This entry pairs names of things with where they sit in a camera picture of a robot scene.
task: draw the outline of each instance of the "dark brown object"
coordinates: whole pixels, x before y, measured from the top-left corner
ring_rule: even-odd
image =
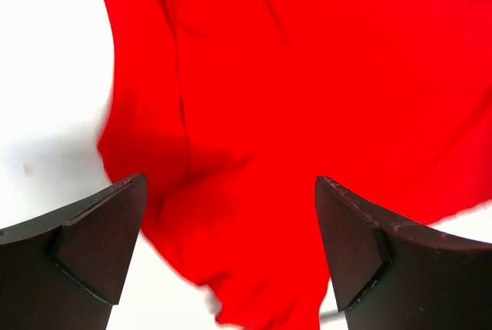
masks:
[[[2,330],[104,330],[147,203],[136,175],[0,233]]]
[[[329,178],[318,220],[350,330],[490,330],[492,245],[394,214]]]

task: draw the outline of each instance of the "red fabric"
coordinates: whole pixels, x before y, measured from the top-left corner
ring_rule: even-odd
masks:
[[[316,330],[326,175],[431,223],[492,198],[492,0],[105,0],[99,149],[220,323]]]

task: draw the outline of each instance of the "red cloth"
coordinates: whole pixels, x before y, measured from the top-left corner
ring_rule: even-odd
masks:
[[[99,150],[220,323],[316,330],[316,175],[423,223],[492,198],[492,0],[105,0]]]

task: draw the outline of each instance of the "white surface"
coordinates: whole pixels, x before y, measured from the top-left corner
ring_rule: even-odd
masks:
[[[95,139],[111,94],[113,48],[102,0],[0,0],[0,228],[108,184]],[[443,230],[492,242],[483,206]],[[213,330],[205,293],[140,237],[108,330]],[[323,310],[334,308],[333,293]],[[344,321],[324,328],[342,330]]]

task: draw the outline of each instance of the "dark brown plastic piece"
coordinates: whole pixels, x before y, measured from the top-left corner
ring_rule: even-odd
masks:
[[[492,245],[370,203],[329,178],[318,220],[350,330],[490,330]]]
[[[0,328],[106,329],[146,204],[146,178],[136,175],[2,229]]]

